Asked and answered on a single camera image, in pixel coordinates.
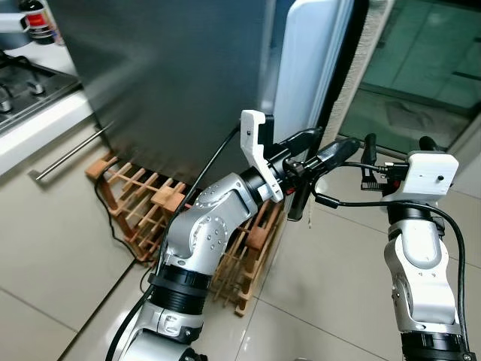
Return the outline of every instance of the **door handle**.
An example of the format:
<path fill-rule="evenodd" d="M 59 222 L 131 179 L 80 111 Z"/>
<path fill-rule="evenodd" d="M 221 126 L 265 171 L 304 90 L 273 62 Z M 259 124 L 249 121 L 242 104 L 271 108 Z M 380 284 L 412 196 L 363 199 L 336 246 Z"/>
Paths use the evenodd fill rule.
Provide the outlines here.
<path fill-rule="evenodd" d="M 46 167 L 43 171 L 36 171 L 32 169 L 28 175 L 29 177 L 35 182 L 40 183 L 40 181 L 50 174 L 52 171 L 57 169 L 60 165 L 66 162 L 70 157 L 72 157 L 76 152 L 84 148 L 86 145 L 90 144 L 94 139 L 96 139 L 100 134 L 102 134 L 105 130 L 107 130 L 107 126 L 105 128 L 100 129 L 98 132 L 90 135 L 86 140 L 82 141 L 78 144 L 74 149 L 70 150 L 68 153 L 64 154 L 60 158 L 58 158 L 55 162 L 50 164 Z"/>

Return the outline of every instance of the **white refrigerator door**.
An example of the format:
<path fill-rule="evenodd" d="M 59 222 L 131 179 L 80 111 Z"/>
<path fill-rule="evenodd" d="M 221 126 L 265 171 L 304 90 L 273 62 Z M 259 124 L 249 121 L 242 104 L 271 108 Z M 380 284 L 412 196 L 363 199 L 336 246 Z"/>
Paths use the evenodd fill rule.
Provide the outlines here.
<path fill-rule="evenodd" d="M 290 8 L 274 103 L 274 141 L 316 126 L 353 0 L 297 0 Z"/>

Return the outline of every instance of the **gas stove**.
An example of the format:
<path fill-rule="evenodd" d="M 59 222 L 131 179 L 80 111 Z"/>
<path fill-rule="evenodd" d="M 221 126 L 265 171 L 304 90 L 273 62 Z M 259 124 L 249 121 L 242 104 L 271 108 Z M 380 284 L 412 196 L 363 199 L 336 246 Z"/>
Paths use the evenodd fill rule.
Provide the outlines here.
<path fill-rule="evenodd" d="M 73 75 L 0 51 L 0 134 L 79 88 Z"/>

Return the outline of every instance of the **stainless steel refrigerator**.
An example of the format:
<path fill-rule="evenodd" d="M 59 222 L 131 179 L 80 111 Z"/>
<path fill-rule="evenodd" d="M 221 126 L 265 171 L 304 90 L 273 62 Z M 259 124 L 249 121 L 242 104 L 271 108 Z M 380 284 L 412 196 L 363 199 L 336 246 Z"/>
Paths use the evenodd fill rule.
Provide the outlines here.
<path fill-rule="evenodd" d="M 243 109 L 274 114 L 275 141 L 325 125 L 368 1 L 49 3 L 110 147 L 192 182 Z M 235 139 L 204 184 L 246 167 Z"/>

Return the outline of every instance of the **robotic arm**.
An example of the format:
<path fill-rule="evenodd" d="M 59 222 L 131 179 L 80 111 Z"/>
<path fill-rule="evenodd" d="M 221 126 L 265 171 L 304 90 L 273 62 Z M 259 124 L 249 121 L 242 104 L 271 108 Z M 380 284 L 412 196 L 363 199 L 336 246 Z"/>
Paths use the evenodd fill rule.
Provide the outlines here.
<path fill-rule="evenodd" d="M 263 201 L 279 202 L 283 195 L 308 183 L 318 203 L 333 208 L 354 205 L 316 193 L 315 184 L 330 170 L 348 165 L 345 161 L 359 148 L 357 140 L 333 142 L 312 159 L 299 162 L 295 156 L 309 148 L 321 130 L 307 129 L 279 144 L 271 143 L 272 130 L 271 117 L 258 111 L 242 112 L 240 142 L 251 168 L 210 185 L 188 211 L 174 218 L 164 262 L 149 277 L 152 295 L 141 307 L 120 360 L 207 360 L 189 345 L 202 330 L 210 279 L 232 232 L 253 217 Z M 461 337 L 454 296 L 446 280 L 443 224 L 417 203 L 413 207 L 401 204 L 413 200 L 435 204 L 449 189 L 458 163 L 452 156 L 430 150 L 411 154 L 408 163 L 376 167 L 373 136 L 366 141 L 362 161 L 387 179 L 386 184 L 379 184 L 372 171 L 363 169 L 362 189 L 383 191 L 383 202 L 371 205 L 387 205 L 391 223 L 385 258 L 392 273 L 392 298 L 405 359 L 476 360 Z"/>
<path fill-rule="evenodd" d="M 189 345 L 201 333 L 210 279 L 232 232 L 253 217 L 263 201 L 279 202 L 283 194 L 307 181 L 308 175 L 327 173 L 359 147 L 353 139 L 333 143 L 311 159 L 299 176 L 286 162 L 295 166 L 293 157 L 310 147 L 321 130 L 307 129 L 272 144 L 273 125 L 272 118 L 261 112 L 242 112 L 240 142 L 251 168 L 210 185 L 188 211 L 173 220 L 165 261 L 159 272 L 149 277 L 152 296 L 141 308 L 120 356 L 122 361 L 207 359 Z"/>

